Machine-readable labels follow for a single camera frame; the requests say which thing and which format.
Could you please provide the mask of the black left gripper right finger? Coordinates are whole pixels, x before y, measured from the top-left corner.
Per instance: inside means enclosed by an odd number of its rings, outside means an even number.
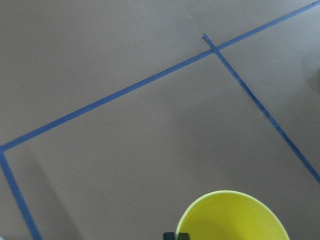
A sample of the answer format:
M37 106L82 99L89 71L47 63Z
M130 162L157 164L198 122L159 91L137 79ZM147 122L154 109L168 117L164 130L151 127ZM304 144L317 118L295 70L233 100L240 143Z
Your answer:
M190 235L188 233L179 232L177 240L190 240Z

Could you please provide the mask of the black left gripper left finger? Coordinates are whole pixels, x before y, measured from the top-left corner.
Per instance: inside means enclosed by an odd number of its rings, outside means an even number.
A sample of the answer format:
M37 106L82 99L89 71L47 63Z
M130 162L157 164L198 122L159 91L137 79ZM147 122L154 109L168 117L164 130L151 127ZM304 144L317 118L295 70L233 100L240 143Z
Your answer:
M176 235L174 232L164 232L163 233L163 240L175 240Z

